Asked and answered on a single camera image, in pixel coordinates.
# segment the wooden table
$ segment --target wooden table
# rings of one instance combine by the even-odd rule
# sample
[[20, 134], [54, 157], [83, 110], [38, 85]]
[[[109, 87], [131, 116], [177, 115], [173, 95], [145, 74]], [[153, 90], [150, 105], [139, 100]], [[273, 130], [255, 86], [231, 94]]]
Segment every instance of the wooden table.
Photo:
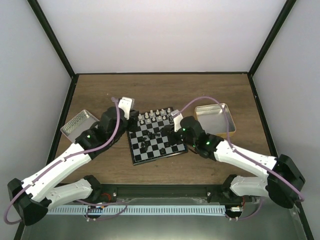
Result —
[[[182, 109], [190, 100], [211, 96], [226, 103], [236, 132], [232, 142], [242, 148], [269, 155], [269, 148], [258, 110], [245, 74], [89, 74], [80, 75], [68, 122], [83, 109], [98, 119], [114, 106], [111, 97], [135, 99], [134, 109], [173, 107]], [[193, 115], [196, 106], [212, 104], [204, 99], [194, 103], [183, 115]], [[71, 142], [63, 135], [56, 156]], [[230, 174], [250, 174], [235, 166], [203, 159], [188, 152], [133, 166], [127, 135], [93, 161], [69, 175], [64, 183], [72, 183], [85, 175], [94, 175], [104, 184], [222, 184]]]

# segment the white panel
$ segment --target white panel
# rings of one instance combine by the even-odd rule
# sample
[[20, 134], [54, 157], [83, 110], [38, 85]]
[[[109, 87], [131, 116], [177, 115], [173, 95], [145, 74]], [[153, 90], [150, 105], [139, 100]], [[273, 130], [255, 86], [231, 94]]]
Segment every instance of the white panel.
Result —
[[[26, 0], [0, 1], [0, 215], [7, 183], [46, 164], [70, 77]], [[9, 220], [18, 219], [11, 209]], [[0, 221], [2, 240], [18, 225]]]
[[297, 1], [254, 76], [278, 153], [306, 179], [302, 204], [320, 239], [320, 4]]
[[248, 71], [285, 0], [39, 0], [77, 73]]

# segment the robotic arm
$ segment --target robotic arm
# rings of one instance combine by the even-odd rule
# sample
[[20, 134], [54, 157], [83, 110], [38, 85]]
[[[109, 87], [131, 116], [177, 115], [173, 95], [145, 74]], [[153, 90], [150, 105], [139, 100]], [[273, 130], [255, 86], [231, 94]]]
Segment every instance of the robotic arm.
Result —
[[[57, 206], [79, 199], [91, 203], [98, 200], [101, 195], [101, 184], [92, 175], [85, 176], [71, 184], [55, 186], [73, 171], [108, 150], [120, 139], [125, 131], [133, 131], [139, 114], [138, 111], [132, 110], [133, 105], [134, 100], [131, 98], [123, 97], [119, 101], [119, 127], [110, 144], [101, 147], [110, 139], [115, 130], [117, 121], [116, 107], [110, 107], [104, 112], [97, 124], [82, 132], [76, 138], [75, 143], [72, 143], [63, 154], [39, 172], [22, 181], [15, 178], [8, 183], [10, 200], [16, 198], [25, 189], [25, 192], [14, 201], [13, 206], [26, 226], [38, 222], [47, 214], [48, 210]], [[226, 197], [233, 198], [234, 196], [244, 195], [270, 197], [275, 203], [284, 208], [293, 207], [299, 197], [287, 185], [270, 175], [265, 169], [236, 154], [223, 138], [205, 133], [200, 123], [193, 116], [183, 118], [181, 114], [177, 113], [177, 110], [171, 113], [174, 125], [167, 125], [161, 130], [162, 135], [168, 136], [171, 145], [183, 142], [193, 146], [196, 153], [203, 158], [237, 166], [256, 176], [230, 175], [222, 186], [223, 194]], [[71, 154], [92, 150], [97, 147], [101, 148], [87, 154], [77, 154], [70, 157]], [[299, 191], [303, 187], [305, 179], [288, 156], [281, 155], [276, 158], [257, 154], [236, 146], [235, 148], [242, 154], [283, 176]]]

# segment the chessboard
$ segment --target chessboard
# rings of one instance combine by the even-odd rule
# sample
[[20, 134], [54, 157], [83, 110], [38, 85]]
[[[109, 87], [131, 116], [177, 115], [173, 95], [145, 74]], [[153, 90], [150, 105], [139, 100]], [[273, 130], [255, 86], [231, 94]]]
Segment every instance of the chessboard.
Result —
[[172, 107], [139, 114], [134, 131], [127, 131], [133, 165], [139, 165], [188, 152], [185, 144], [170, 145], [161, 133], [166, 125], [173, 125], [169, 117]]

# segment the wooden tabletop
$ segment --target wooden tabletop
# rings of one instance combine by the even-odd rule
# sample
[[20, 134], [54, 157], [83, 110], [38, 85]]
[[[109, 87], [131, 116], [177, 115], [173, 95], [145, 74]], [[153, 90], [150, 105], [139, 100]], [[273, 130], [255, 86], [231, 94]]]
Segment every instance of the wooden tabletop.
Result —
[[[236, 132], [231, 141], [242, 148], [269, 155], [269, 148], [246, 74], [92, 74], [80, 75], [68, 122], [86, 109], [100, 119], [114, 106], [111, 97], [135, 99], [140, 112], [173, 107], [181, 110], [192, 99], [211, 96], [226, 103]], [[193, 115], [196, 106], [212, 104], [208, 99], [192, 104], [183, 115]], [[56, 156], [70, 146], [63, 135]], [[72, 183], [94, 175], [104, 184], [222, 184], [230, 174], [250, 176], [235, 166], [203, 159], [188, 152], [133, 166], [128, 137], [124, 134], [108, 151], [83, 165], [63, 182]]]

